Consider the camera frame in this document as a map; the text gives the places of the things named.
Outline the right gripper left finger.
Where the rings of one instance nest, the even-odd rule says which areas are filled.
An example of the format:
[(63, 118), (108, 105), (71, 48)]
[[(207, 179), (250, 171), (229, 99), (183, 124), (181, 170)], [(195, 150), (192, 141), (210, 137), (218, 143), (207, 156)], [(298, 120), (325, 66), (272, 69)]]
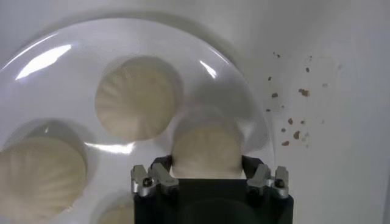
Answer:
[(165, 195), (177, 191), (179, 180), (170, 175), (171, 165), (171, 155), (154, 159), (148, 170), (143, 165), (134, 165), (130, 172), (132, 194), (151, 197), (158, 187)]

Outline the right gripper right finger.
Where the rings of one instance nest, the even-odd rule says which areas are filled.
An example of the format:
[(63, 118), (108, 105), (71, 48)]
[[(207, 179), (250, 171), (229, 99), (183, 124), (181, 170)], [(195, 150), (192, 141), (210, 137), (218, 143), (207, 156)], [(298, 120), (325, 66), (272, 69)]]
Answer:
[(278, 166), (275, 174), (271, 175), (268, 165), (261, 159), (242, 156), (242, 167), (246, 176), (247, 185), (264, 195), (265, 189), (269, 188), (274, 198), (289, 197), (289, 172), (286, 167)]

